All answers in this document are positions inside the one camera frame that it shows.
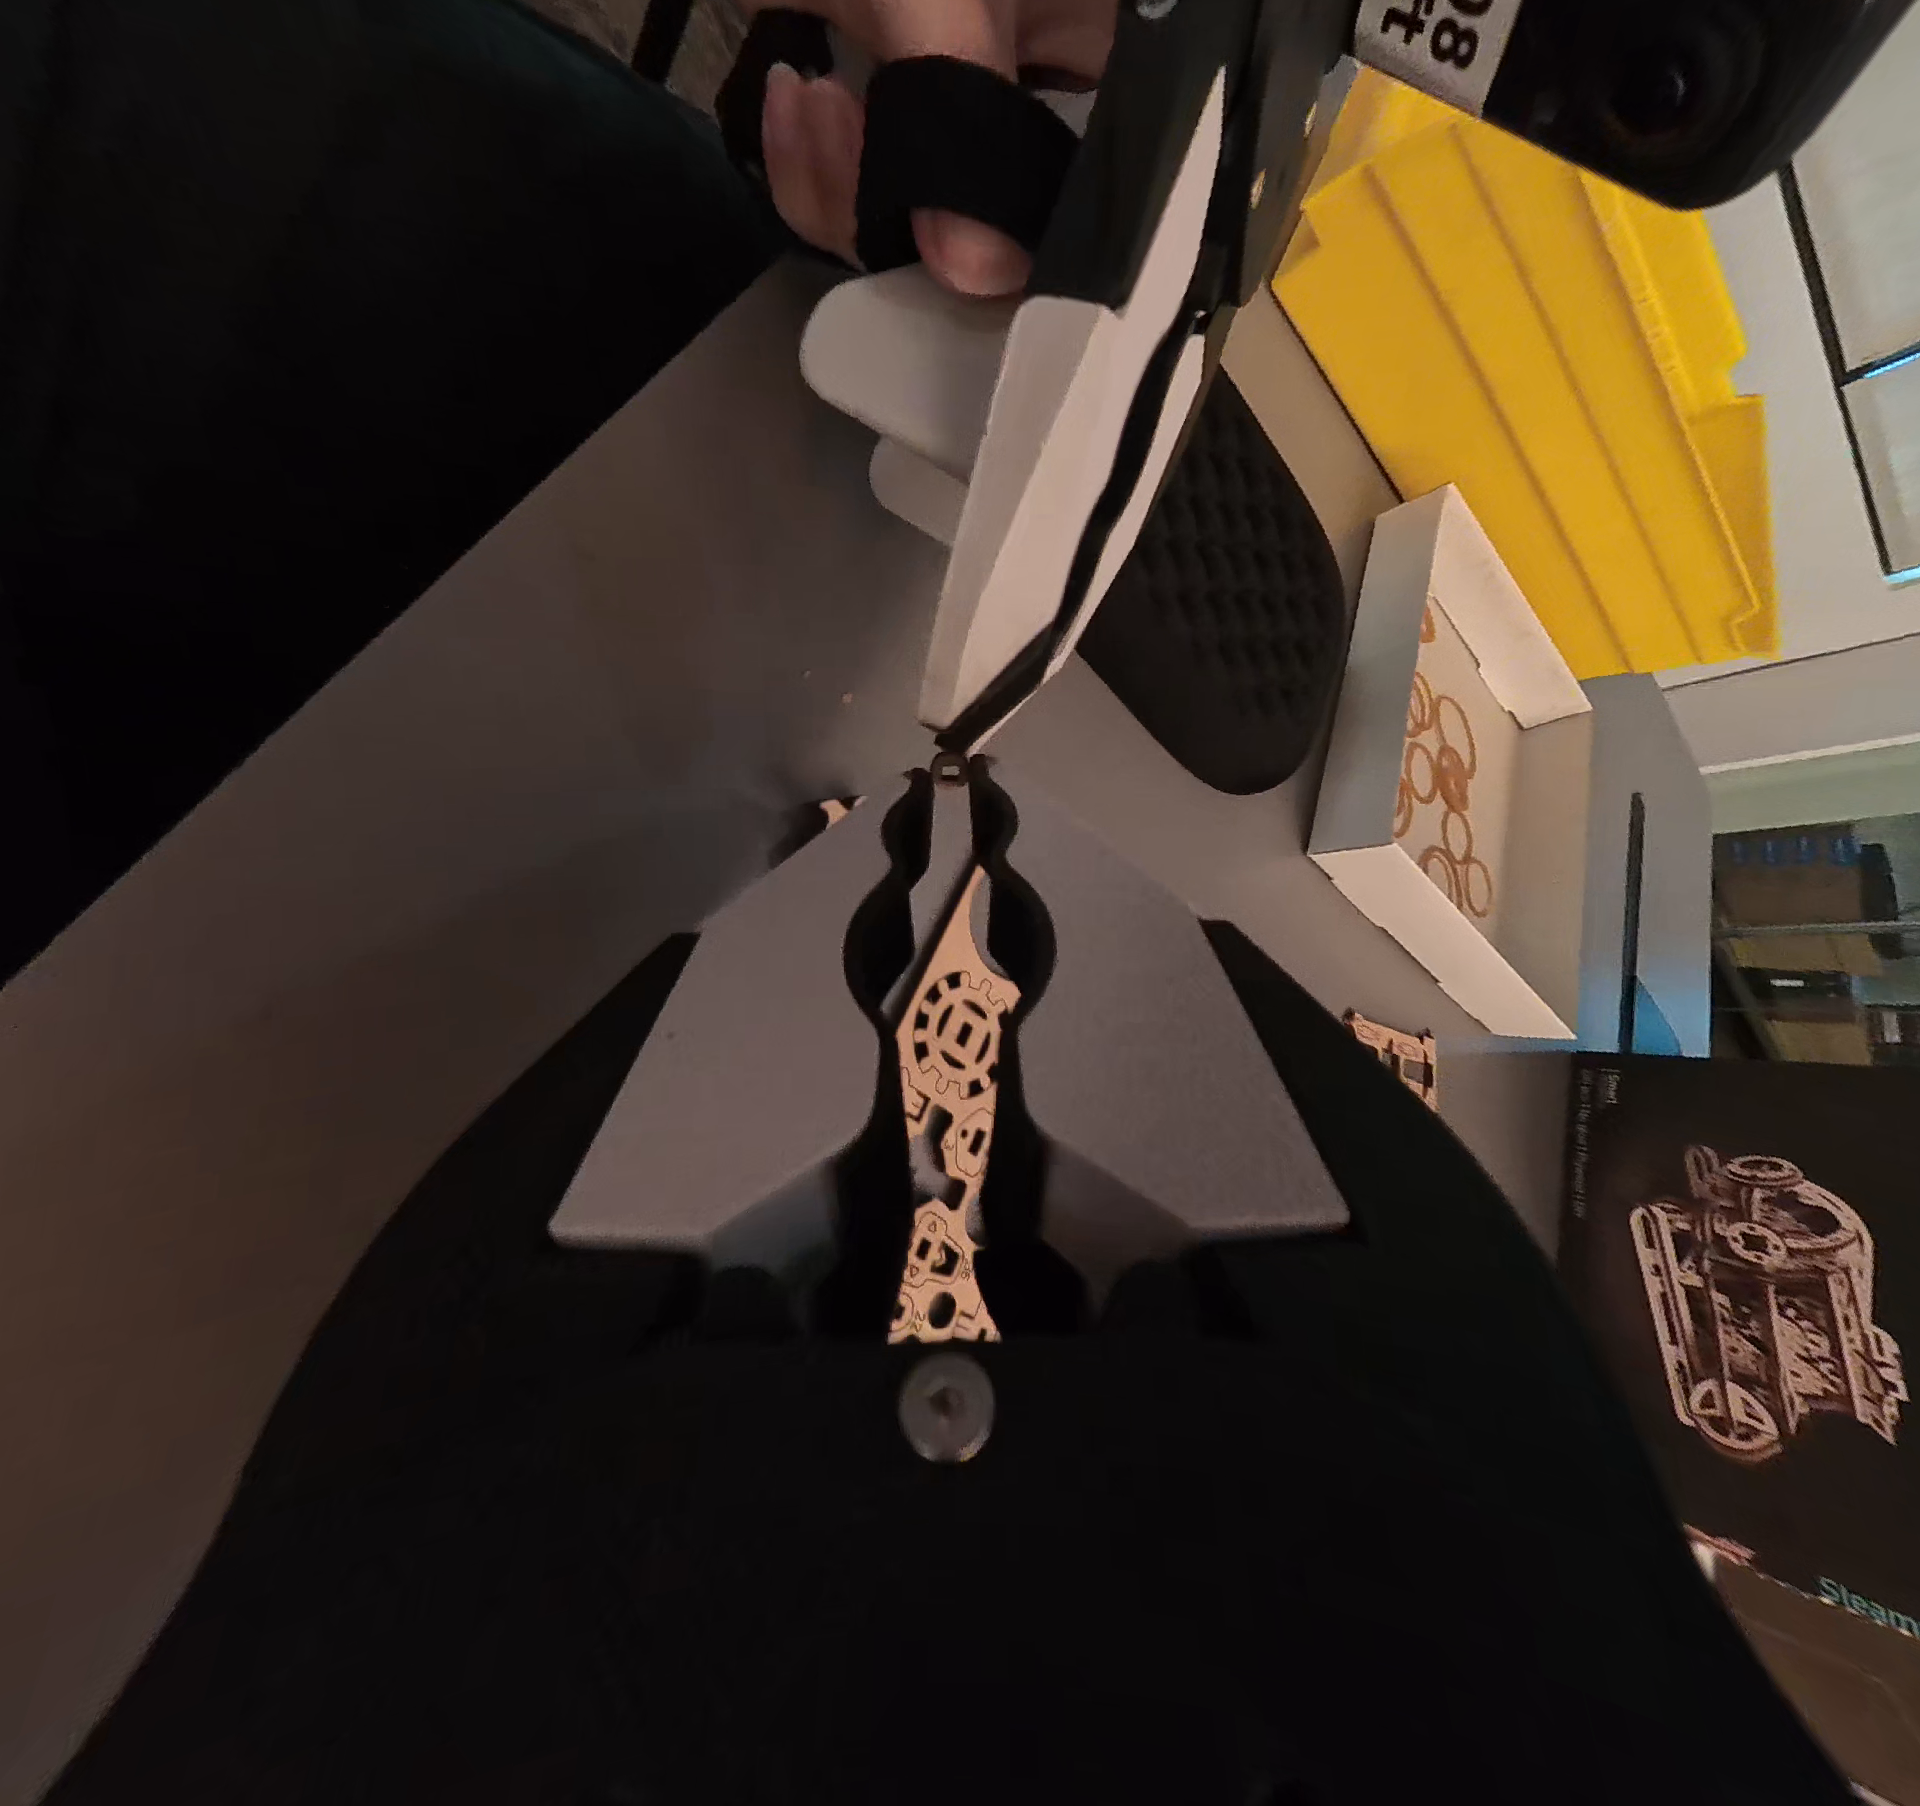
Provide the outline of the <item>yellow plastic bin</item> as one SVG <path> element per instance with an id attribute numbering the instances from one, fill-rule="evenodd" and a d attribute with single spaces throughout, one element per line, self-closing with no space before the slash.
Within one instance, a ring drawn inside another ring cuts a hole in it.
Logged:
<path id="1" fill-rule="evenodd" d="M 1274 294 L 1393 490 L 1456 488 L 1577 679 L 1779 653 L 1708 218 L 1360 71 Z"/>

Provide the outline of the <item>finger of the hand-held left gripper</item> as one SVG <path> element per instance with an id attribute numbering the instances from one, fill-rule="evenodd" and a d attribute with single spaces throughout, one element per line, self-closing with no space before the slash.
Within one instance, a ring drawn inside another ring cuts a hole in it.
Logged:
<path id="1" fill-rule="evenodd" d="M 1057 610 L 960 714 L 960 754 L 978 753 L 1073 654 L 1140 531 L 1207 386 L 1207 339 L 1169 334 L 1145 362 L 1106 484 L 1068 558 Z"/>
<path id="2" fill-rule="evenodd" d="M 925 648 L 919 723 L 939 739 L 1051 621 L 1147 359 L 1197 337 L 1184 305 L 1219 152 L 1222 128 L 1197 126 L 1123 307 L 1034 294 L 1012 321 Z"/>

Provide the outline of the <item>small wooden gear part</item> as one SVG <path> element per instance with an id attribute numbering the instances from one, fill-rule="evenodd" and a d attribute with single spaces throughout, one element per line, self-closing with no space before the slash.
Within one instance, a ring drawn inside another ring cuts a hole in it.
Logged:
<path id="1" fill-rule="evenodd" d="M 1356 1044 L 1367 1051 L 1430 1112 L 1440 1111 L 1438 1042 L 1431 1028 L 1408 1031 L 1345 1009 L 1341 1025 Z"/>

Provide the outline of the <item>cluttered storage shelf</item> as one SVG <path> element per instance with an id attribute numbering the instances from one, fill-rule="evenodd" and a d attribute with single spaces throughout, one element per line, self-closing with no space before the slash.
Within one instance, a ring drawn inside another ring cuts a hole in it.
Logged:
<path id="1" fill-rule="evenodd" d="M 1719 832 L 1710 1051 L 1917 1068 L 1917 816 Z"/>

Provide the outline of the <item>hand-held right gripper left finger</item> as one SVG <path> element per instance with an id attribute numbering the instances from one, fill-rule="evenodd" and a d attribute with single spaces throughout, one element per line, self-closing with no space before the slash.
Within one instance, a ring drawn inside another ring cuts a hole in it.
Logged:
<path id="1" fill-rule="evenodd" d="M 887 1005 L 919 939 L 935 786 L 907 771 L 715 911 L 548 1223 L 563 1249 L 690 1257 L 884 1343 L 914 1176 Z"/>

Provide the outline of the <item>black model kit box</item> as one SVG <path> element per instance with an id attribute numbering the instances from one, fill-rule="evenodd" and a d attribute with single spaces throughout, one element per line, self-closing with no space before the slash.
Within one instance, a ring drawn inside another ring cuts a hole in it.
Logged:
<path id="1" fill-rule="evenodd" d="M 1696 1563 L 1883 1803 L 1915 1803 L 1915 1092 L 1580 1054 L 1556 1254 Z"/>

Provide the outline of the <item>black mesh pad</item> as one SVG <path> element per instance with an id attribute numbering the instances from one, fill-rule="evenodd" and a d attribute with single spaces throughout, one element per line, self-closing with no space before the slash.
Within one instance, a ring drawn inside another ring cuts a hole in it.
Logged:
<path id="1" fill-rule="evenodd" d="M 1320 517 L 1218 374 L 1076 654 L 1188 777 L 1250 797 L 1306 763 L 1345 638 Z"/>

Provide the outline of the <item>white cardboard box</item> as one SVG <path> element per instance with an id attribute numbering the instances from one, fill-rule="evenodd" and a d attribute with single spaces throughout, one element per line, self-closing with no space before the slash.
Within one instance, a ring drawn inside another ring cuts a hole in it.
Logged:
<path id="1" fill-rule="evenodd" d="M 1373 522 L 1332 714 L 1307 858 L 1487 1034 L 1577 1027 L 1593 709 L 1451 484 Z M 1476 926 L 1393 842 L 1408 692 L 1427 598 L 1476 670 L 1451 679 L 1479 748 L 1476 842 L 1495 908 Z"/>

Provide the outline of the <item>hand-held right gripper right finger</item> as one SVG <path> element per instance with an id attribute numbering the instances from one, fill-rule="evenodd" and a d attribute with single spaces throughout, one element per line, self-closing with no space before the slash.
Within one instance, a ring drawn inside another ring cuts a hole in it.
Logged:
<path id="1" fill-rule="evenodd" d="M 1136 1269 L 1333 1237 L 1345 1199 L 1197 916 L 1064 806 L 968 763 L 988 944 L 1020 1000 L 979 1201 L 1002 1341 L 1088 1329 Z"/>

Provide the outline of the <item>large paned window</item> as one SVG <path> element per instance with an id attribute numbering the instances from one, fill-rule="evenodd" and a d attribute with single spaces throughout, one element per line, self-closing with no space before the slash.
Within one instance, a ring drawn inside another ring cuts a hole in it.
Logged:
<path id="1" fill-rule="evenodd" d="M 1917 139 L 1837 109 L 1779 178 L 1842 438 L 1888 585 L 1917 577 Z"/>

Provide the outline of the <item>wooden rings group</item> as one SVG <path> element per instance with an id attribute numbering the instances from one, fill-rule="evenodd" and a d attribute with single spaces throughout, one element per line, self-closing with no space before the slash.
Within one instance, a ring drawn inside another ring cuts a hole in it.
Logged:
<path id="1" fill-rule="evenodd" d="M 1495 873 L 1476 842 L 1479 748 L 1470 705 L 1451 690 L 1462 665 L 1474 673 L 1474 654 L 1427 598 L 1405 692 L 1393 842 L 1456 912 L 1485 929 L 1495 911 Z"/>

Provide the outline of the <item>person's dark clothing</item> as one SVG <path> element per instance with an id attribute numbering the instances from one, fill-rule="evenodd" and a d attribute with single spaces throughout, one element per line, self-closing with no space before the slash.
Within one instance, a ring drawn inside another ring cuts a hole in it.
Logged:
<path id="1" fill-rule="evenodd" d="M 779 259 L 521 0 L 1 0 L 11 978 Z"/>

